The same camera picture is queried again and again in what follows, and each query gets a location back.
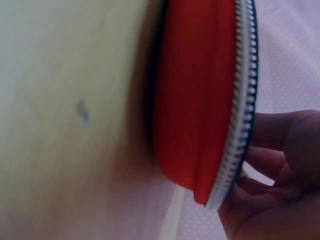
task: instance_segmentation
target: finger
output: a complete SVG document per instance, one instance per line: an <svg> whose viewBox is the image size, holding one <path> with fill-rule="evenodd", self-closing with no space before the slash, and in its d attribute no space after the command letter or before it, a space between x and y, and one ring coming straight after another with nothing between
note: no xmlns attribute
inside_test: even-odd
<svg viewBox="0 0 320 240"><path fill-rule="evenodd" d="M282 151L250 146L245 160L256 171L276 180L279 172L286 164L286 158Z"/></svg>
<svg viewBox="0 0 320 240"><path fill-rule="evenodd" d="M240 177L237 185L250 196L265 194L269 189L272 188L272 186L264 184L248 176Z"/></svg>
<svg viewBox="0 0 320 240"><path fill-rule="evenodd" d="M265 195L249 196L241 188L235 186L218 210L218 215L227 238L235 239L240 227L251 217L278 205L276 198Z"/></svg>
<svg viewBox="0 0 320 240"><path fill-rule="evenodd" d="M235 185L218 210L219 218L228 239L233 239L234 231L239 225L238 219L235 220L232 218L232 213L234 209L241 205L242 202L245 202L248 197L250 196L245 191Z"/></svg>
<svg viewBox="0 0 320 240"><path fill-rule="evenodd" d="M290 113L256 113L254 117L251 143L255 147L283 150L283 145L290 128L317 111L296 111Z"/></svg>

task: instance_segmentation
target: zipper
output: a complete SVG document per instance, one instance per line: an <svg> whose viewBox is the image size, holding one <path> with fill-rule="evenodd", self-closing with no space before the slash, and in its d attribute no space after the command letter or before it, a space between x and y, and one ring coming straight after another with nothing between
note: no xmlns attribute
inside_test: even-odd
<svg viewBox="0 0 320 240"><path fill-rule="evenodd" d="M258 28L254 0L235 0L236 66L228 134L207 201L217 210L238 179L252 133L258 87Z"/></svg>

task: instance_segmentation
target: beige surface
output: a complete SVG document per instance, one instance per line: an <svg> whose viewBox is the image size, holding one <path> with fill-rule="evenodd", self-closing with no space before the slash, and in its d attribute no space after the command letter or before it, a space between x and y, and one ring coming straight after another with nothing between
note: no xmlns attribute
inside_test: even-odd
<svg viewBox="0 0 320 240"><path fill-rule="evenodd" d="M158 4L0 0L0 239L159 236L175 186L140 114Z"/></svg>

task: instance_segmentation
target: polka dot background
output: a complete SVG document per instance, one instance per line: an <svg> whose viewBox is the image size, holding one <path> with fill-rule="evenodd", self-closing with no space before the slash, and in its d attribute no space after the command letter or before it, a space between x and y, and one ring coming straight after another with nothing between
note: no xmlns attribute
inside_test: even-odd
<svg viewBox="0 0 320 240"><path fill-rule="evenodd" d="M255 0L259 34L257 112L320 110L320 1ZM266 177L245 166L254 178ZM218 215L186 191L177 240L226 240Z"/></svg>

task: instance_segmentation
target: red pouch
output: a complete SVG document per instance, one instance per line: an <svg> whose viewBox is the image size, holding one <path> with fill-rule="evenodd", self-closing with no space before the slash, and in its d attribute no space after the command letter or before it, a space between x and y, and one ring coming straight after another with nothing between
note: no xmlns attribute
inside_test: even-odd
<svg viewBox="0 0 320 240"><path fill-rule="evenodd" d="M242 169L258 79L253 0L170 0L156 78L157 161L218 209Z"/></svg>

